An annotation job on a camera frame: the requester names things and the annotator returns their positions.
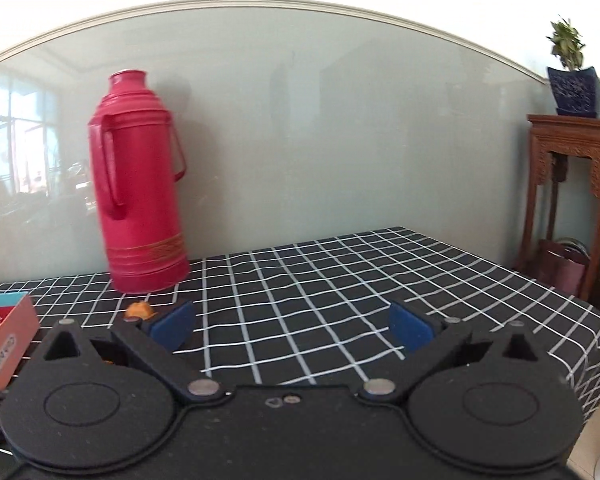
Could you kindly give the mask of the maroon bag under stand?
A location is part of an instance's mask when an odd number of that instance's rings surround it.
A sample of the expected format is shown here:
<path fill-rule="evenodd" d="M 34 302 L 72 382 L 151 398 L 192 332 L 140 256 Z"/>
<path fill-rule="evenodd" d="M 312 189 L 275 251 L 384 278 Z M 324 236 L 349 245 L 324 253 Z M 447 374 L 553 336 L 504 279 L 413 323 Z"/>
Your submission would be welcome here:
<path fill-rule="evenodd" d="M 545 285 L 578 296 L 590 258 L 576 248 L 540 240 L 534 259 L 534 277 Z"/>

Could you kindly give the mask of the green potted plant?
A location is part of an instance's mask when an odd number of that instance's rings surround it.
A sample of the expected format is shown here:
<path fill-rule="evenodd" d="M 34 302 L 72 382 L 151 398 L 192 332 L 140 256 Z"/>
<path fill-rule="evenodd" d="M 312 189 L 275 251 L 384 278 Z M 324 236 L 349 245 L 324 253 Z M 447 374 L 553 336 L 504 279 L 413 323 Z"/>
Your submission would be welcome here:
<path fill-rule="evenodd" d="M 585 48 L 580 32 L 571 25 L 569 20 L 564 18 L 550 24 L 553 29 L 552 34 L 547 37 L 552 43 L 550 53 L 558 58 L 565 70 L 570 72 L 580 70 L 583 65 L 583 49 Z"/>

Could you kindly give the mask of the blue ceramic flower pot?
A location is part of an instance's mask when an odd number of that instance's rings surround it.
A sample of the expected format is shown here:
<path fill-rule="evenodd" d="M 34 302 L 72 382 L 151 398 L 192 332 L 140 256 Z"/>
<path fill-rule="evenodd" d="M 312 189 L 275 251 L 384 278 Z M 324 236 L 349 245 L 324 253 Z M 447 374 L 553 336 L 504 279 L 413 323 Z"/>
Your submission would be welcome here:
<path fill-rule="evenodd" d="M 600 116 L 600 78 L 594 67 L 585 70 L 547 69 L 556 114 L 584 118 Z"/>

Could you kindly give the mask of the colourful cardboard box tray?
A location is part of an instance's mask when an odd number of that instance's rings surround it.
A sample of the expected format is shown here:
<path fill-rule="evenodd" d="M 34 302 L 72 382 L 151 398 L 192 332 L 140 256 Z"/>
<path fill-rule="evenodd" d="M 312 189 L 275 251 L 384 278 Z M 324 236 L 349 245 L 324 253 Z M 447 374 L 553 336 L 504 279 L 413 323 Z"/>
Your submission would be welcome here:
<path fill-rule="evenodd" d="M 0 294 L 0 391 L 40 328 L 31 297 L 26 292 Z"/>

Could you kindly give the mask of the black white checkered tablecloth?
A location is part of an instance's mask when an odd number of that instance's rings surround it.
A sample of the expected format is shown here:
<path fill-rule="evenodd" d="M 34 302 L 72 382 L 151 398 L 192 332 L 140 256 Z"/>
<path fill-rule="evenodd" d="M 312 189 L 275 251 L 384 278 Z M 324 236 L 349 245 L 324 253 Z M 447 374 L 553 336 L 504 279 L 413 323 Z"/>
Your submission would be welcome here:
<path fill-rule="evenodd" d="M 600 405 L 600 312 L 403 228 L 194 261 L 148 302 L 191 301 L 175 354 L 219 382 L 186 403 L 110 328 L 132 297 L 103 273 L 0 285 L 40 328 L 2 399 L 0 479 L 568 479 Z M 404 360 L 391 300 L 471 326 L 404 404 L 358 388 Z"/>

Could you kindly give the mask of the red thermos flask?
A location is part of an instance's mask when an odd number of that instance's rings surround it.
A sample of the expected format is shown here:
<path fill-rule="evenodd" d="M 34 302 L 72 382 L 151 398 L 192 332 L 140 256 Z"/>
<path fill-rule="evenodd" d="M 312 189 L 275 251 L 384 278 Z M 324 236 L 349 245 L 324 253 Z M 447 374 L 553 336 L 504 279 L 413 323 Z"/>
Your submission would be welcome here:
<path fill-rule="evenodd" d="M 109 77 L 88 123 L 95 200 L 114 288 L 158 292 L 189 270 L 176 182 L 187 165 L 172 114 L 142 70 Z"/>

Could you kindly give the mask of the carved wooden plant stand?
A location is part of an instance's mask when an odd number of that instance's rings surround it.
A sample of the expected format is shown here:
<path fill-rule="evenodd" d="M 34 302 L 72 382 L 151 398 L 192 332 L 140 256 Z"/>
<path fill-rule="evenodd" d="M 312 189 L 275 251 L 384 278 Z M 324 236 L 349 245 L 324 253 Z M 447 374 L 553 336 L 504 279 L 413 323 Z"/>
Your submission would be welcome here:
<path fill-rule="evenodd" d="M 515 268 L 527 271 L 538 240 L 573 236 L 590 262 L 577 296 L 600 279 L 600 119 L 527 116 L 529 177 L 524 229 Z"/>

